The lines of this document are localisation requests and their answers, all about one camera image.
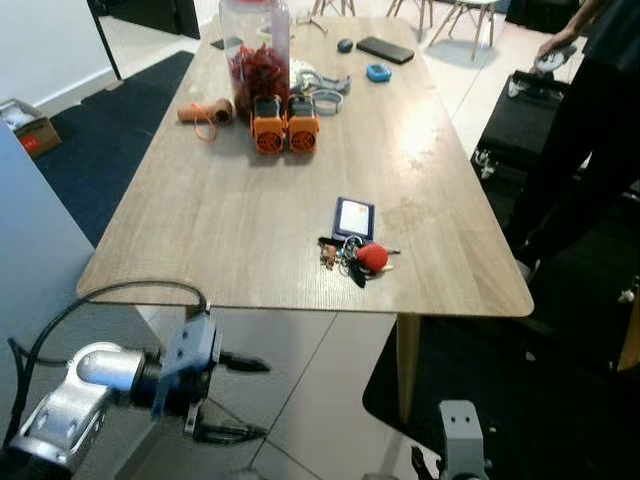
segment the cardboard box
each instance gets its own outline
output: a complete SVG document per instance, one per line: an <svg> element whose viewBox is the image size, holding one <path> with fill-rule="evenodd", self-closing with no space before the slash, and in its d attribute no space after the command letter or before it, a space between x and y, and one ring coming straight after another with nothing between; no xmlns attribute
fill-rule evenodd
<svg viewBox="0 0 640 480"><path fill-rule="evenodd" d="M35 118L13 132L31 158L36 158L62 143L53 125L40 110L15 99L2 102L0 108L11 104L18 105L24 113Z"/></svg>

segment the black smartphone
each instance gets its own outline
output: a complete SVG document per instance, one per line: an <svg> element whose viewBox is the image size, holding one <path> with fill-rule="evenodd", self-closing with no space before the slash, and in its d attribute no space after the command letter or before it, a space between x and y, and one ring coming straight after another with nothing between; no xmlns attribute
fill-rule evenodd
<svg viewBox="0 0 640 480"><path fill-rule="evenodd" d="M398 65L408 62L415 55L413 50L385 42L377 37L367 37L360 40L356 43L356 48Z"/></svg>
<svg viewBox="0 0 640 480"><path fill-rule="evenodd" d="M231 37L228 43L229 48L235 47L236 45L242 45L242 39L238 37ZM218 50L224 50L224 38L211 42L211 46L216 47Z"/></svg>

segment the clear plastic jar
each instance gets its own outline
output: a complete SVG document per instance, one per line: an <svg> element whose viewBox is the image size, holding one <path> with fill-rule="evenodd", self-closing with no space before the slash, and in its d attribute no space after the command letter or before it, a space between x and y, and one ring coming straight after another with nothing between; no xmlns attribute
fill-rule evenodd
<svg viewBox="0 0 640 480"><path fill-rule="evenodd" d="M289 97L289 9L282 0L220 0L220 24L238 116L259 96Z"/></svg>

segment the orange string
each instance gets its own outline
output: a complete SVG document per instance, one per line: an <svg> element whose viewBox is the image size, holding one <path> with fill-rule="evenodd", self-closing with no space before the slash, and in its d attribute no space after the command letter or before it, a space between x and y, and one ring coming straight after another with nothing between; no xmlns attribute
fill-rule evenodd
<svg viewBox="0 0 640 480"><path fill-rule="evenodd" d="M211 131L213 132L212 135L209 137L203 136L202 133L200 132L200 127L198 127L198 120L196 119L196 117L193 117L193 128L195 128L196 130L196 136L203 142L212 143L216 139L216 136L218 135L218 129L216 128L213 121L209 118L209 115L205 113L205 111L202 109L200 105L198 105L197 103L192 103L191 106L195 108L199 113L201 113L202 116L207 120L207 122L209 122L209 125L211 125Z"/></svg>

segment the chair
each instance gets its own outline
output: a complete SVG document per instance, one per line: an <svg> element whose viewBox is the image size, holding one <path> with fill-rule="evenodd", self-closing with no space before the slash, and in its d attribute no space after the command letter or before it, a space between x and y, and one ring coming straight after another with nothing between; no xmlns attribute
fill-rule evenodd
<svg viewBox="0 0 640 480"><path fill-rule="evenodd" d="M467 11L469 11L471 8L471 5L479 6L480 18L478 19L476 36L475 36L475 40L473 41L473 51L471 52L471 60L475 60L476 51L478 50L478 37L480 36L480 29L482 28L482 19L484 18L485 14L487 14L487 12L490 16L489 21L491 22L491 30L489 33L489 45L493 46L493 24L494 24L494 16L496 13L496 3L498 3L498 1L499 0L458 0L453 5L453 8L449 12L449 15L447 15L447 18L444 19L444 22L442 22L442 25L440 25L440 28L431 39L429 46L433 45L433 43L436 41L436 38L438 38L438 35L440 35L442 30L444 29L444 26L447 24L449 20L451 20L451 17L453 17L456 11L458 12L458 14L456 15L456 18L454 19L453 24L449 29L449 36L451 36L451 33L453 32L453 28L456 26L456 23L458 23L458 20L460 19L460 16L464 12L464 10L466 9Z"/></svg>
<svg viewBox="0 0 640 480"><path fill-rule="evenodd" d="M433 0L422 0L420 5L420 29L418 30L418 41L422 41L422 25L424 23L424 7L429 2L429 27L433 27ZM391 15L395 8L395 12L393 13L394 17L398 16L398 12L400 11L400 6L402 5L404 0L393 0L391 5L389 5L389 10L387 10L387 17Z"/></svg>
<svg viewBox="0 0 640 480"><path fill-rule="evenodd" d="M354 5L354 0L340 0L340 11L342 13L342 16L344 17L346 15L346 10L347 7L349 8L349 10L351 11L351 15L353 15L354 17L356 16L356 7ZM329 5L333 5L333 0L316 0L316 2L313 4L313 9L311 10L311 15L316 15L318 13L318 10L320 10L320 15L324 15L324 9L327 6L327 3Z"/></svg>

